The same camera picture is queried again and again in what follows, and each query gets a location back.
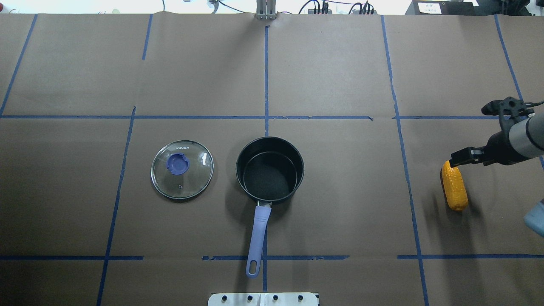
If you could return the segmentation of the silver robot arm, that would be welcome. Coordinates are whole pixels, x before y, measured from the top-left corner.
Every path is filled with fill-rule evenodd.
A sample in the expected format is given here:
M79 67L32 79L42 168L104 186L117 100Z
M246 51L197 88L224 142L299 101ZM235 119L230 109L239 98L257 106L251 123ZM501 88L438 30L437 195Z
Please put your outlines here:
M465 147L451 154L451 168L466 164L514 165L544 153L544 116L500 116L501 130L483 147Z

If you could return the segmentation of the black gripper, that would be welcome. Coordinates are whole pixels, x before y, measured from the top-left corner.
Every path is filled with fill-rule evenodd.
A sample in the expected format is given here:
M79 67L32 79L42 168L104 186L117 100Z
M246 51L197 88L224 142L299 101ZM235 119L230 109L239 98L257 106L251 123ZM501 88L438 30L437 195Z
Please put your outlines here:
M467 164L513 165L526 161L528 158L521 155L512 147L504 131L492 135L483 147L466 147L451 154L450 167Z

